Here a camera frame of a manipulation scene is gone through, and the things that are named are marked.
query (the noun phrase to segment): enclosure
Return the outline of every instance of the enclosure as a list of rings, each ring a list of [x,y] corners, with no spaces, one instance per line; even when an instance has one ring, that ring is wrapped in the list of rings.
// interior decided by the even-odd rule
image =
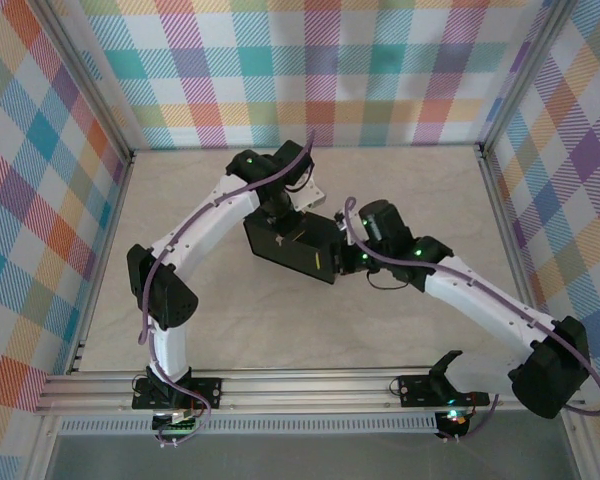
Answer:
[[[215,430],[179,453],[151,450],[144,417],[115,403],[127,387],[132,396],[130,380],[149,362],[137,345],[127,251],[191,214],[238,152],[304,145],[312,132],[313,176],[327,195],[312,211],[333,218],[349,195],[361,205],[389,200],[415,235],[448,245],[505,292],[579,319],[600,373],[600,0],[8,0],[0,2],[0,479],[47,470],[67,478],[72,452],[102,458],[108,449],[121,457],[99,478],[138,467],[124,463],[138,450],[168,455],[181,471],[196,451],[212,476],[352,474],[327,459],[306,469],[303,459],[320,457],[316,441],[336,458],[368,452],[356,464],[360,478],[402,471],[403,454],[423,478],[600,478],[600,417],[564,412],[547,422],[520,412],[513,397],[461,446],[391,426],[345,428],[344,417],[329,431],[285,424],[289,435],[244,426],[272,411],[240,411],[248,395],[232,385],[257,380],[254,397],[284,380],[281,392],[306,407],[288,415],[367,415],[415,432],[409,422],[420,413],[401,411],[390,392],[396,372],[430,367],[451,350],[509,353],[412,287],[381,291],[362,273],[327,285],[258,258],[239,225],[183,279],[200,298],[187,362],[200,374],[223,372],[238,411],[227,403]],[[369,279],[397,285],[386,272]],[[303,378],[326,397],[340,392],[345,407],[312,412],[318,387]],[[107,395],[118,413],[97,403]],[[368,395],[358,410],[356,395]],[[576,398],[590,409],[597,399],[587,389]],[[245,432],[211,434],[225,417],[247,422]],[[528,455],[543,445],[559,453],[529,464],[498,453],[515,452],[530,431],[537,443],[529,440]],[[490,450],[503,432],[508,447]],[[300,460],[267,463],[278,442]],[[264,463],[239,453],[246,445]],[[231,461],[218,469],[221,452]],[[490,455],[498,463],[485,463]],[[449,468],[432,470],[441,458]]]

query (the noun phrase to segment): checkered backdrop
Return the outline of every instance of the checkered backdrop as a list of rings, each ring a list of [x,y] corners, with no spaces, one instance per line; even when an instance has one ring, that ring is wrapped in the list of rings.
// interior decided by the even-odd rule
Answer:
[[[25,0],[0,1],[0,480],[61,373],[123,163]]]
[[[600,0],[578,3],[495,151],[536,298],[583,321],[600,371]]]
[[[162,149],[473,143],[550,0],[54,3],[130,143]]]

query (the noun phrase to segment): beige floor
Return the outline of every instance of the beige floor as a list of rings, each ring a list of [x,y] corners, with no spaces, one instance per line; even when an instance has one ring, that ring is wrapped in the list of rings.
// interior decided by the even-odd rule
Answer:
[[[140,312],[125,255],[149,246],[209,193],[232,151],[141,153],[102,285],[82,370],[137,370]],[[415,235],[432,235],[467,264],[514,293],[502,243],[469,147],[317,149],[315,177],[327,192],[317,213],[331,216],[345,198],[386,198]],[[376,281],[393,279],[380,277]],[[194,368],[428,365],[451,349],[504,355],[501,345],[451,307],[413,288],[372,289],[363,274],[335,285],[251,255],[234,228],[187,282],[200,298],[189,320]]]

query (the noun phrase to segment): white arm segment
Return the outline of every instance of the white arm segment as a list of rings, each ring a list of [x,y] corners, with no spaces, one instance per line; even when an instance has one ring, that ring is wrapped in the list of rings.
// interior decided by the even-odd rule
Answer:
[[[234,191],[246,185],[246,182],[235,175],[225,175],[213,189],[213,192],[201,203],[206,205],[213,202],[224,193]],[[173,264],[178,277],[188,279],[194,269],[200,264],[204,256],[218,243],[218,241],[236,224],[260,206],[258,194],[245,192],[222,202],[217,207],[208,210],[180,237],[178,243],[169,252],[163,263]],[[201,207],[194,210],[180,225],[169,234],[155,242],[152,247],[158,255],[167,246],[173,235],[180,227]],[[186,324],[166,331],[160,329],[158,324],[151,319],[155,326],[154,342],[156,357],[160,366],[172,381],[179,380],[189,370],[186,359]],[[151,369],[160,376],[151,362]]]
[[[484,278],[476,275],[459,257],[447,257],[440,262],[440,265],[470,275],[521,310],[525,310],[538,323],[553,330],[553,325],[551,324],[553,317],[526,306],[493,286]],[[502,306],[482,290],[468,285],[451,274],[437,271],[433,275],[427,276],[425,292],[460,310],[494,337],[501,340],[513,352],[514,358],[519,364],[524,363],[529,355],[533,353],[533,349],[531,348],[532,341],[542,342],[546,338],[546,335],[537,328],[530,328],[526,320]]]

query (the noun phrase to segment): ventilation grille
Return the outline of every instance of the ventilation grille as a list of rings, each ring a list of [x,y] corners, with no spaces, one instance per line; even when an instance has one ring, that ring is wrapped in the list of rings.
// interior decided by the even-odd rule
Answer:
[[[433,413],[351,415],[215,415],[203,428],[210,434],[432,433]],[[65,417],[61,435],[151,434],[151,418]]]

